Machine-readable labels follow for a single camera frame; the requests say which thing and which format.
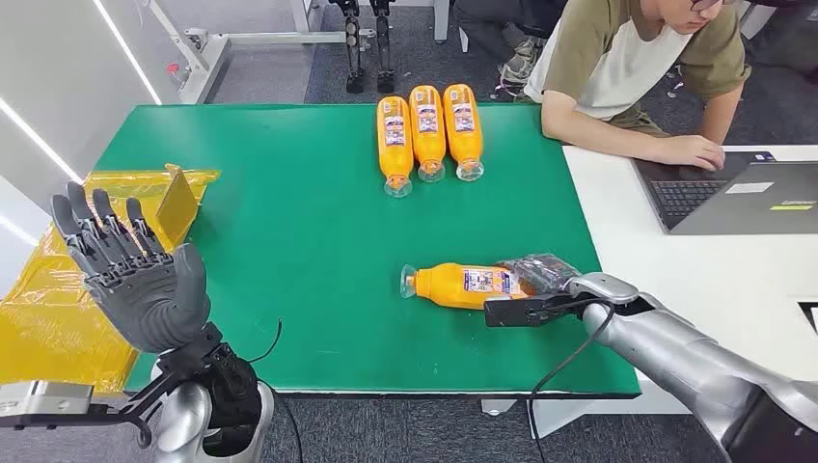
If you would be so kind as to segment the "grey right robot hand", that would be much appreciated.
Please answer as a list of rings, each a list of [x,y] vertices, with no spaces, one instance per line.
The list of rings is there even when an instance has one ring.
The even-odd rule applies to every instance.
[[[639,295],[635,286],[602,272],[581,274],[573,265],[553,254],[504,259],[497,265],[516,275],[529,296],[567,293],[578,297],[589,294],[615,304],[626,304]]]

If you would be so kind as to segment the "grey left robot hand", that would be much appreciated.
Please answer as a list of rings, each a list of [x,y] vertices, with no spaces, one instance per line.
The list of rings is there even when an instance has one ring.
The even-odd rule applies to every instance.
[[[129,225],[107,192],[68,182],[51,198],[54,225],[84,284],[111,324],[134,348],[162,353],[190,343],[210,313],[206,271],[189,243],[167,252],[135,198],[126,202]]]

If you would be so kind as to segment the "person's right hand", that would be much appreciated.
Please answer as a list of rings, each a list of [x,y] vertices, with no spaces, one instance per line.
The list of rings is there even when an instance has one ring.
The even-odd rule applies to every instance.
[[[674,136],[659,139],[658,142],[656,162],[693,166],[711,172],[724,167],[723,148],[700,135]]]

